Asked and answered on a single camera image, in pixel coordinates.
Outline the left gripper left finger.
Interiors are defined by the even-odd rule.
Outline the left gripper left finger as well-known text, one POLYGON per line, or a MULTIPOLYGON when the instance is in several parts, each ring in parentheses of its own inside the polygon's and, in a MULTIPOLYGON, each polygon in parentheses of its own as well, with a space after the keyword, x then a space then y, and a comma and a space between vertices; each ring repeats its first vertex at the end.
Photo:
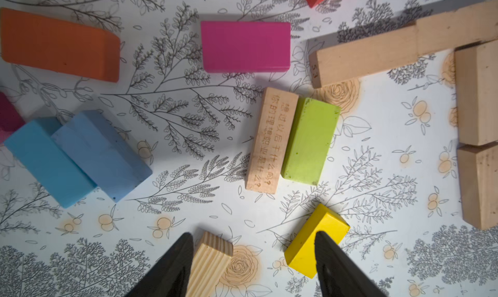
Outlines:
POLYGON ((153 268, 125 296, 185 297, 188 290, 193 255, 193 236, 189 232, 183 233, 153 268))

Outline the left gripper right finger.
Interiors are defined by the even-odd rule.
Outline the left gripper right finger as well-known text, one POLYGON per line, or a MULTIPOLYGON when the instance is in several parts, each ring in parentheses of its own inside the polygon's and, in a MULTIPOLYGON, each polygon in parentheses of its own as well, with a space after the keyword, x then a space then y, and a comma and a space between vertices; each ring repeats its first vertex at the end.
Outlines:
POLYGON ((316 233, 315 258, 323 296, 385 296, 384 292, 323 231, 316 233))

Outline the wood block marked 71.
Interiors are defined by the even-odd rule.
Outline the wood block marked 71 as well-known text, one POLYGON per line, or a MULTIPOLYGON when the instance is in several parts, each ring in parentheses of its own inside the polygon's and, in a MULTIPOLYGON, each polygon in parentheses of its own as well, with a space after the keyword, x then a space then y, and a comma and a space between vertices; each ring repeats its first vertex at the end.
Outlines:
POLYGON ((480 230, 497 226, 497 142, 457 150, 463 219, 480 230))

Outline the natural wood block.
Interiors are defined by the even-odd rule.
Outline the natural wood block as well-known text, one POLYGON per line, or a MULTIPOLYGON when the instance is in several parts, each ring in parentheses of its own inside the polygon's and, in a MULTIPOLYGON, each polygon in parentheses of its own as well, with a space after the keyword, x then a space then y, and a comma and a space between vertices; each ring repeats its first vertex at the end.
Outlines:
POLYGON ((410 25, 315 51, 309 56, 313 87, 322 88, 415 63, 417 33, 416 26, 410 25))
POLYGON ((418 56, 497 39, 497 0, 416 20, 418 56))
POLYGON ((248 165, 246 189, 275 194, 299 96, 266 88, 248 165))

